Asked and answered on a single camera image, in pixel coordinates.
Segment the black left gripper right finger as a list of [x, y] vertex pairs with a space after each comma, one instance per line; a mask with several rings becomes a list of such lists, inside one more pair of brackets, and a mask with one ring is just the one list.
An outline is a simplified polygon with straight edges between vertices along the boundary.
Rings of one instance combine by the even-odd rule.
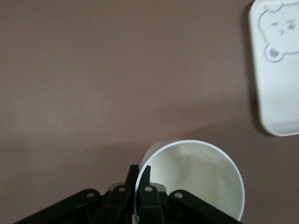
[[188, 191], [166, 193], [161, 184], [150, 183], [151, 167], [141, 175], [136, 195], [139, 224], [239, 224], [240, 221], [220, 211]]

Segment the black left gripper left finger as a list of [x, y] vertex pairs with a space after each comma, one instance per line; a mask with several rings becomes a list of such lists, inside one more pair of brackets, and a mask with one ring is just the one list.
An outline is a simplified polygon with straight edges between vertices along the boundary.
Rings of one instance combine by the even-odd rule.
[[131, 165], [124, 183], [109, 186], [103, 195], [85, 189], [38, 211], [18, 224], [130, 224], [138, 165]]

